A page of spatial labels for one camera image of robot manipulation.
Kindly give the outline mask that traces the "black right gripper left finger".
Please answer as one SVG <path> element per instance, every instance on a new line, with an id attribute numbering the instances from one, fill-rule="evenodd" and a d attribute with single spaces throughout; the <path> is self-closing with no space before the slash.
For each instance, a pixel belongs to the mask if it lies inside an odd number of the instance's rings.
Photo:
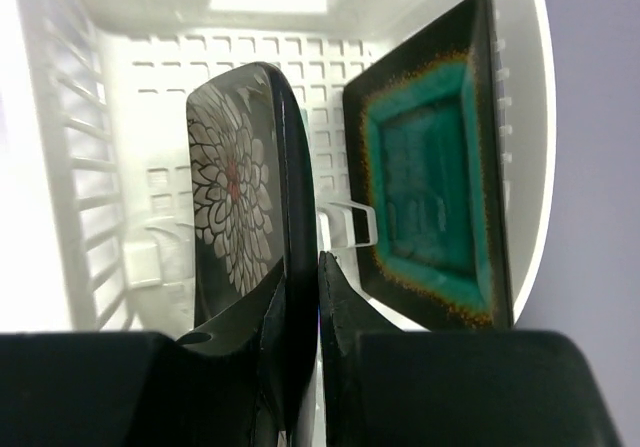
<path id="1" fill-rule="evenodd" d="M 180 339 L 161 333 L 5 334 L 5 446 L 252 446 L 279 422 L 260 404 L 261 330 L 283 276 Z"/>

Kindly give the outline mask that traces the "pale green plate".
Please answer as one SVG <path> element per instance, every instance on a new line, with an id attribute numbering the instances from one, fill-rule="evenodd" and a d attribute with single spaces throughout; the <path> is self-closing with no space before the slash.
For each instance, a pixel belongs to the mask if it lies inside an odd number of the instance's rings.
<path id="1" fill-rule="evenodd" d="M 301 109 L 301 117 L 302 117 L 302 120 L 303 120 L 303 125 L 304 125 L 304 128 L 305 128 L 305 132 L 306 132 L 307 135 L 310 135 L 311 130 L 310 130 L 310 127 L 309 127 L 309 117 L 308 117 L 308 112 L 307 112 L 306 109 Z"/>

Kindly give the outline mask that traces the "white plastic dish rack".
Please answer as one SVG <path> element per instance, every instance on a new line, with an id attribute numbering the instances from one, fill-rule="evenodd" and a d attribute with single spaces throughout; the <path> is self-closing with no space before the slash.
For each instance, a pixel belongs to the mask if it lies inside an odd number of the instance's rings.
<path id="1" fill-rule="evenodd" d="M 344 85 L 459 0 L 1 0 L 1 333 L 170 334 L 191 319 L 187 94 L 263 59 L 306 114 L 318 240 L 351 222 Z M 556 157 L 545 0 L 494 0 L 513 302 L 540 266 Z"/>

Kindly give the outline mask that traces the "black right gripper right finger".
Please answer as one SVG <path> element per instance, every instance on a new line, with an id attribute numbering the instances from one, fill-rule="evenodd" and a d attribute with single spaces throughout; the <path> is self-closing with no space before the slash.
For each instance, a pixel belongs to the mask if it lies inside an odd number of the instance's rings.
<path id="1" fill-rule="evenodd" d="M 407 332 L 318 265 L 330 446 L 617 446 L 590 366 L 550 331 Z"/>

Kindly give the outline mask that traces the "small black floral plate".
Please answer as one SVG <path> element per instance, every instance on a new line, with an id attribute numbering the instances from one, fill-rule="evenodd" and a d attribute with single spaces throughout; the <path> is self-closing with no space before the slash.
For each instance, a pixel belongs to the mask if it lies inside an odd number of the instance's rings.
<path id="1" fill-rule="evenodd" d="M 310 152 L 281 70 L 253 62 L 186 101 L 194 327 L 224 446 L 308 446 L 316 408 L 318 248 Z"/>

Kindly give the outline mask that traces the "black teal square plate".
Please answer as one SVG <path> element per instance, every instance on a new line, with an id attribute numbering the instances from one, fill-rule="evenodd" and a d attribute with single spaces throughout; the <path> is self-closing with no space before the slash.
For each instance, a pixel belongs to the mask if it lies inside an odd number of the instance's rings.
<path id="1" fill-rule="evenodd" d="M 348 82 L 362 290 L 429 330 L 514 323 L 493 0 L 462 0 Z"/>

